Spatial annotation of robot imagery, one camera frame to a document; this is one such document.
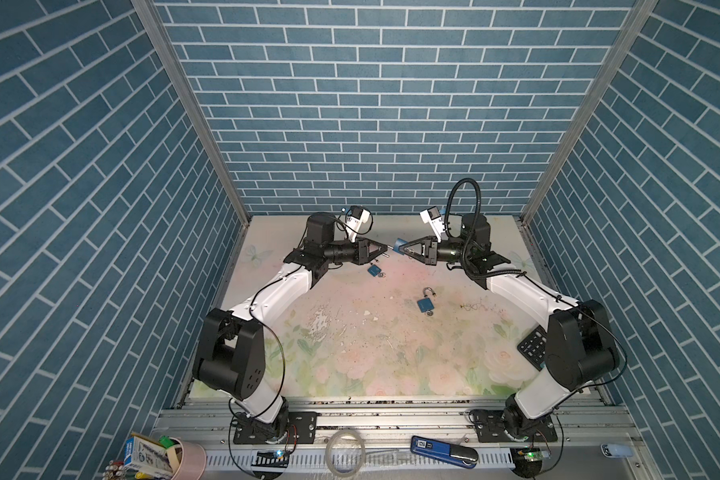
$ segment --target calculator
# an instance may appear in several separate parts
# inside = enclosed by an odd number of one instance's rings
[[[546,346],[547,332],[539,325],[518,344],[518,351],[540,371],[544,368]]]

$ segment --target blue usb drive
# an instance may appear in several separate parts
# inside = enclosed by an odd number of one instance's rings
[[[411,452],[462,468],[474,468],[478,464],[478,451],[474,448],[429,438],[412,437]]]

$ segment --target black mounting plate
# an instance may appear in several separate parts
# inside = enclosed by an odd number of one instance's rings
[[[480,443],[496,443],[496,442],[516,442],[514,438],[507,435],[504,430],[504,420],[501,419],[504,411],[502,410],[472,410],[470,417],[474,424],[474,430],[478,434]],[[547,423],[540,423],[538,432],[536,432],[536,440],[543,442],[544,438],[548,442],[557,441],[557,432],[551,419]]]
[[[288,424],[296,427],[298,443],[303,445],[315,443],[317,412],[288,412]],[[254,431],[252,424],[238,425],[235,428],[235,445],[266,445],[267,440],[269,439],[264,435]]]

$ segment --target blue brick wall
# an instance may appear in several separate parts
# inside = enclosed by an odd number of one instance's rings
[[[0,480],[151,429],[239,228],[128,0],[0,0]]]
[[[604,300],[629,406],[667,478],[720,478],[720,1],[660,0],[533,231]]]
[[[484,211],[518,214],[632,3],[158,1],[264,214],[412,212],[465,176]]]

